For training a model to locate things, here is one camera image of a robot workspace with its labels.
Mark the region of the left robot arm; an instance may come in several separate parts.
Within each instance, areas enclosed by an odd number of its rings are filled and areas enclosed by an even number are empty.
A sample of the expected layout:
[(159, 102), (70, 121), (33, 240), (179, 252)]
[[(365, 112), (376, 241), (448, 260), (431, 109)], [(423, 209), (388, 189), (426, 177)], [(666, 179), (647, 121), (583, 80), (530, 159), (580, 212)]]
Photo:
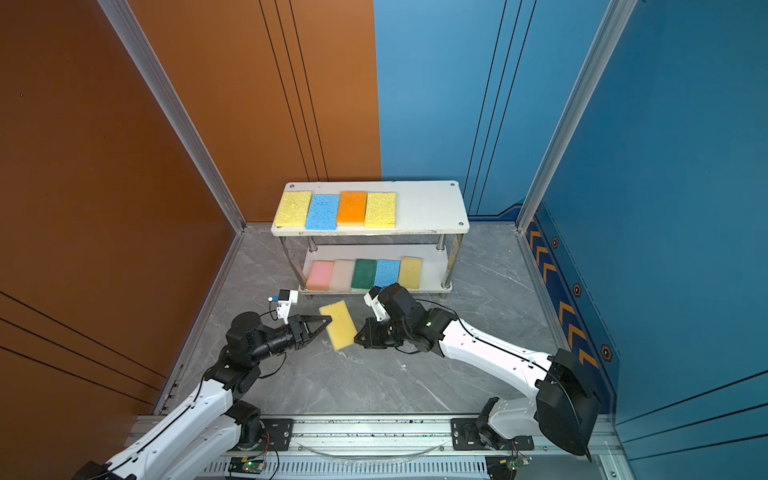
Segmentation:
[(236, 316), (227, 344), (193, 393), (131, 446), (105, 464), (88, 462), (76, 479), (193, 479), (239, 443), (261, 441), (258, 407), (241, 400), (261, 376), (259, 363), (306, 347), (332, 318), (293, 315), (271, 328), (255, 312)]

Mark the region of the yellow green sponge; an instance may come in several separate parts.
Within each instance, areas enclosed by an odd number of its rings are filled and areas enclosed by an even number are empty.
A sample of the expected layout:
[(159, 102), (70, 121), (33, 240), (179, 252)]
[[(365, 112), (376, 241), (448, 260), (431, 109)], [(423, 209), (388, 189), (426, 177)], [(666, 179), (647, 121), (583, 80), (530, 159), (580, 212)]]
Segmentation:
[(311, 191), (283, 193), (274, 218), (276, 228), (303, 228), (312, 201)]

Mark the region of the white two-tier shelf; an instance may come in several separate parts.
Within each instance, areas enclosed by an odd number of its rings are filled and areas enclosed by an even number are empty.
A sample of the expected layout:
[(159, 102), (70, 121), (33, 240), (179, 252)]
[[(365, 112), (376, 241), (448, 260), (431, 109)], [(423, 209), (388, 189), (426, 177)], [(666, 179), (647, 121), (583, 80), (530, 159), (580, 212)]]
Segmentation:
[(286, 247), (291, 237), (307, 242), (303, 259), (289, 261), (300, 292), (313, 294), (362, 294), (363, 291), (310, 291), (306, 280), (316, 260), (423, 259), (417, 293), (448, 294), (454, 266), (464, 236), (469, 231), (461, 190), (449, 181), (290, 182), (286, 191), (311, 191), (313, 195), (337, 195), (345, 191), (394, 192), (397, 194), (396, 226), (392, 229), (338, 227), (334, 231), (276, 228), (271, 233)]

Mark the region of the orange sponge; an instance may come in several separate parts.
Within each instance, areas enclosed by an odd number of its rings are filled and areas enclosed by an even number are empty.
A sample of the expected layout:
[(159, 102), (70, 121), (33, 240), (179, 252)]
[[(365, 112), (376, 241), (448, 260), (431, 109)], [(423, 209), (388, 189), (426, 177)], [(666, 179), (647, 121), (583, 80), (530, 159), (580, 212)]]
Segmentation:
[(345, 191), (340, 194), (337, 213), (338, 227), (363, 227), (365, 224), (368, 194), (360, 191)]

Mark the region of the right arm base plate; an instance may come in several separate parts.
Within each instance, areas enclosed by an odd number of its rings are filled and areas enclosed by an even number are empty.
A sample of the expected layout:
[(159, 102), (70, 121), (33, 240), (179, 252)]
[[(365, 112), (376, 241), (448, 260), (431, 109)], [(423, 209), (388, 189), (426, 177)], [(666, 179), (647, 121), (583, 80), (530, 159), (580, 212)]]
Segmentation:
[(450, 421), (453, 449), (456, 451), (493, 450), (525, 452), (535, 448), (533, 437), (527, 435), (504, 439), (490, 427), (479, 429), (473, 418), (453, 418)]

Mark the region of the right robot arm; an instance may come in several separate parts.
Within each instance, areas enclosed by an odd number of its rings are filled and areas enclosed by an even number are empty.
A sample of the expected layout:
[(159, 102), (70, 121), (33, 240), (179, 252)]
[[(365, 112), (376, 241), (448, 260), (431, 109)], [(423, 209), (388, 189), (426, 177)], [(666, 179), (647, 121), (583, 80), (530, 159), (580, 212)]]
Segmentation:
[(374, 287), (364, 296), (373, 315), (355, 336), (365, 349), (414, 346), (460, 361), (510, 385), (520, 398), (489, 399), (470, 429), (486, 449), (515, 449), (518, 437), (542, 434), (556, 447), (589, 457), (589, 443), (602, 401), (577, 356), (533, 351), (496, 338), (430, 300), (416, 299), (398, 283)]

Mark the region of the pink sponge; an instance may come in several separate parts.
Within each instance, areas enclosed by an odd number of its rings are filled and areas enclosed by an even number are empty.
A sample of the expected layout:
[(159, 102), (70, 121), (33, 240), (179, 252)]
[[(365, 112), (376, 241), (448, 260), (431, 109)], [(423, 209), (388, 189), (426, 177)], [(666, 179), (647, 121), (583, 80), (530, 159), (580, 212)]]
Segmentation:
[(306, 280), (306, 289), (310, 291), (329, 291), (334, 265), (333, 261), (314, 261)]

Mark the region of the white beige sponge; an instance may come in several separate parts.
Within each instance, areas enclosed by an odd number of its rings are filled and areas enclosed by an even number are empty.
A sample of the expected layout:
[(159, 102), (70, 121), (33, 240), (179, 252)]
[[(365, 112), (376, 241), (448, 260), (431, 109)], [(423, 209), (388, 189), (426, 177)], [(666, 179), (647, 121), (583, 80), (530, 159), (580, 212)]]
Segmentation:
[(349, 259), (340, 259), (334, 262), (329, 281), (329, 290), (331, 292), (348, 292), (351, 290), (355, 265), (356, 261)]

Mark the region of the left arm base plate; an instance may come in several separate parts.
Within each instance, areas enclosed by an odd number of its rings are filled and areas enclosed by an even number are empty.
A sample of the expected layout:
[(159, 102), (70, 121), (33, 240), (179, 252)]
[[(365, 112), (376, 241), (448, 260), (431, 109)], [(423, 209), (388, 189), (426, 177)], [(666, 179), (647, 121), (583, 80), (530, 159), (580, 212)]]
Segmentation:
[(294, 420), (292, 418), (262, 418), (260, 441), (256, 451), (286, 452), (289, 450), (293, 436)]

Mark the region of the light blue sponge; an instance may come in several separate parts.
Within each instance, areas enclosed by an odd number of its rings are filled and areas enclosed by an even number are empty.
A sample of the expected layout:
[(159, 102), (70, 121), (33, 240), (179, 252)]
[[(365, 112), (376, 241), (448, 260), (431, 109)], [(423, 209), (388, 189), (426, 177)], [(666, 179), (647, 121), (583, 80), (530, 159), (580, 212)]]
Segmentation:
[(309, 231), (334, 231), (337, 228), (337, 215), (341, 196), (313, 195), (305, 222)]
[(378, 260), (374, 277), (374, 286), (386, 288), (398, 282), (400, 271), (399, 260)]

